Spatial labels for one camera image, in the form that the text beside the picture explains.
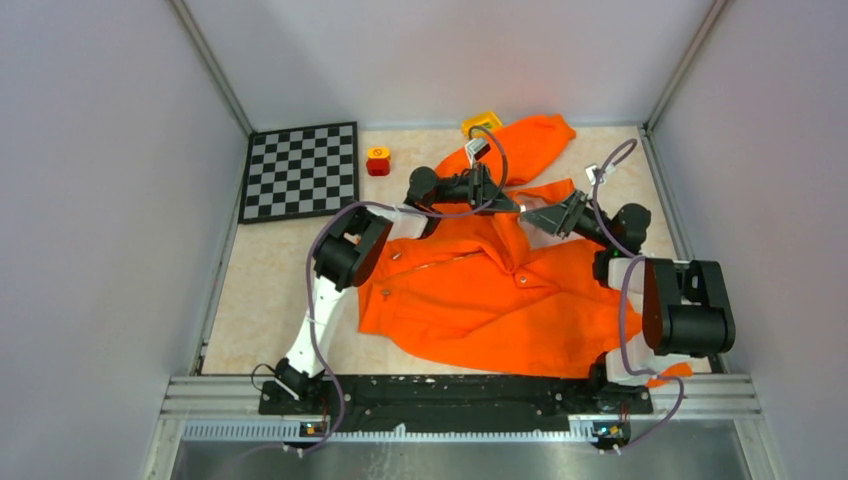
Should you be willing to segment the orange jacket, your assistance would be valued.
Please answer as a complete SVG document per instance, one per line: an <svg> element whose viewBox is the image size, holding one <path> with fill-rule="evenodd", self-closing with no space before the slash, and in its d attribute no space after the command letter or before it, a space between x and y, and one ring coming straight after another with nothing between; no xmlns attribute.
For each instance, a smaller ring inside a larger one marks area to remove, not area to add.
<svg viewBox="0 0 848 480"><path fill-rule="evenodd" d="M570 379L641 333L641 315L594 278L595 243L529 232L514 214L438 209L431 235L385 245L357 291L361 333L437 363Z"/></svg>

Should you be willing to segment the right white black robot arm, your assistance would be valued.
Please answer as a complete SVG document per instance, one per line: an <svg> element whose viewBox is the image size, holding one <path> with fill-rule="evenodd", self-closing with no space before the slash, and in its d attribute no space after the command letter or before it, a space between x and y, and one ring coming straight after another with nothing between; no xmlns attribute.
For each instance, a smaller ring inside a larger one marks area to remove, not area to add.
<svg viewBox="0 0 848 480"><path fill-rule="evenodd" d="M586 397L600 412L612 412L627 389L667 380L673 367L729 351L735 323L720 265L647 257L640 252L650 211L627 203L608 216L586 193L543 207L524 207L521 221L566 238L572 233L600 246L592 278L619 294L618 343L589 367Z"/></svg>

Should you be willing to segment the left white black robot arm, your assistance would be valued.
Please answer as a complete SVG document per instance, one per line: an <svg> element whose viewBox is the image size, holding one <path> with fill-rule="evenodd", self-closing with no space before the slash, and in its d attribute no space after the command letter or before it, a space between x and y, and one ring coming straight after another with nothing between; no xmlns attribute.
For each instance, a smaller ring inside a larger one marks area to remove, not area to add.
<svg viewBox="0 0 848 480"><path fill-rule="evenodd" d="M329 371L324 352L338 321L338 305L349 289L369 279L386 244L426 238L445 219L518 212L517 203L503 192L507 179L506 160L498 181L481 161L449 177L419 167L410 174L402 204L355 201L331 218L310 246L308 305L301 329L274 368L274 383L292 410L308 413L319 404L319 383Z"/></svg>

